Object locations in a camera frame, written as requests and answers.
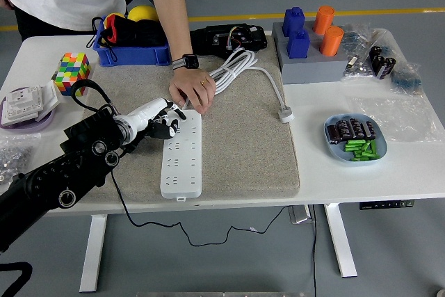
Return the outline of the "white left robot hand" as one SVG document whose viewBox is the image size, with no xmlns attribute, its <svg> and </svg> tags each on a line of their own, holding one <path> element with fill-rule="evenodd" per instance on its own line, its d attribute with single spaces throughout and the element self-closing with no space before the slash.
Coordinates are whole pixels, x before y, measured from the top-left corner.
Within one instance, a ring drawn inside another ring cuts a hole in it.
<svg viewBox="0 0 445 297">
<path fill-rule="evenodd" d="M 172 138 L 177 132 L 177 123 L 172 122 L 170 126 L 167 125 L 166 110 L 173 110 L 181 120 L 186 120 L 182 110 L 174 102 L 164 98 L 154 99 L 128 115 L 115 115 L 113 119 L 123 135 L 123 144 L 134 141 L 138 132 L 148 129 L 150 122 L 159 123 L 162 127 L 166 126 L 169 135 L 167 138 Z"/>
</svg>

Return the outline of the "person's left hand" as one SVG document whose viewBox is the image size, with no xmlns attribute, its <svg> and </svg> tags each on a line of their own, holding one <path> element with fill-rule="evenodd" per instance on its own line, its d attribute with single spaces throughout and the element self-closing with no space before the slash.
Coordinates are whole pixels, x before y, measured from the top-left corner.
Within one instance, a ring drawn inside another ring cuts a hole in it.
<svg viewBox="0 0 445 297">
<path fill-rule="evenodd" d="M 198 113 L 205 114 L 212 105 L 216 83 L 204 70 L 181 67 L 173 70 L 169 92 L 178 106 L 183 107 L 188 99 Z"/>
</svg>

